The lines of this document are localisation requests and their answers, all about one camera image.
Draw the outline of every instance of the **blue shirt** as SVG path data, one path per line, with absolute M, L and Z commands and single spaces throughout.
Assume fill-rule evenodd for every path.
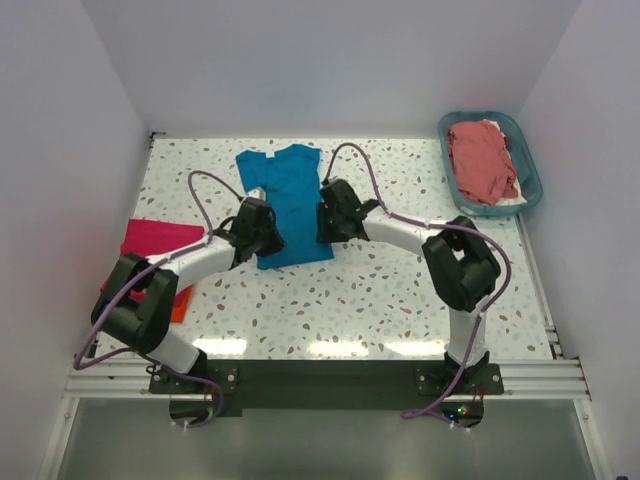
M 275 152 L 245 151 L 236 157 L 245 191 L 261 187 L 276 212 L 276 227 L 286 247 L 268 257 L 258 257 L 258 268 L 286 267 L 333 258 L 330 244 L 317 241 L 316 205 L 320 197 L 320 150 L 291 145 Z

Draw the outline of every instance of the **teal laundry basket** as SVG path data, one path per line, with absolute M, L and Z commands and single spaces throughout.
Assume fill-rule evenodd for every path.
M 467 198 L 458 189 L 456 178 L 453 174 L 449 149 L 447 147 L 447 133 L 452 125 L 460 122 L 477 122 L 480 120 L 492 120 L 498 122 L 500 130 L 507 136 L 507 150 L 511 155 L 511 161 L 516 169 L 518 181 L 522 189 L 522 196 L 527 201 L 522 205 L 491 206 L 475 203 Z M 440 145 L 442 147 L 442 160 L 449 179 L 449 188 L 453 196 L 453 202 L 465 215 L 481 216 L 507 216 L 526 212 L 535 207 L 542 198 L 542 183 L 538 176 L 538 170 L 531 158 L 531 152 L 524 139 L 522 130 L 511 117 L 499 112 L 453 112 L 445 115 L 438 124 Z

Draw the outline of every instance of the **red folded cloth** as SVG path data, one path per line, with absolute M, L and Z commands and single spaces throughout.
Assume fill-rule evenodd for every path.
M 518 196 L 506 137 L 491 122 L 456 123 L 447 142 L 458 188 L 468 200 L 495 205 L 502 197 Z
M 196 225 L 132 218 L 127 225 L 127 233 L 120 246 L 120 253 L 125 255 L 133 252 L 141 257 L 158 255 L 185 247 L 200 240 L 203 235 L 204 228 Z M 171 314 L 172 322 L 184 320 L 190 293 L 191 287 L 187 287 L 176 294 Z M 131 294 L 137 301 L 144 298 L 144 293 L 141 292 L 131 292 Z

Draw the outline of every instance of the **white wall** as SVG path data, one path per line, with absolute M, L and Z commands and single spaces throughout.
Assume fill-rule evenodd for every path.
M 77 0 L 0 2 L 0 465 L 35 478 L 145 159 Z
M 518 120 L 545 187 L 528 219 L 616 474 L 640 476 L 640 3 L 584 0 Z
M 83 0 L 145 125 L 425 135 L 515 115 L 579 0 Z

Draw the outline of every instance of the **terrazzo pattern surface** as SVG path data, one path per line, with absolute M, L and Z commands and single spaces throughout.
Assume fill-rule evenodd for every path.
M 204 225 L 186 177 L 211 171 L 242 192 L 235 157 L 273 155 L 292 143 L 321 149 L 320 178 L 341 139 L 159 139 L 134 217 Z M 385 202 L 397 212 L 451 220 L 453 205 L 440 144 L 420 139 L 349 139 L 370 155 Z M 361 200 L 373 197 L 364 162 L 341 151 L 332 176 L 348 180 Z M 196 189 L 214 222 L 236 212 L 237 200 L 216 182 Z M 487 317 L 495 360 L 551 359 L 544 316 L 513 218 L 474 218 L 507 251 L 513 279 Z M 449 336 L 448 310 L 435 294 L 422 258 L 386 244 L 334 245 L 335 259 L 258 271 L 255 258 L 198 282 L 181 325 L 172 325 L 210 358 L 440 359 Z M 96 354 L 122 345 L 106 334 Z

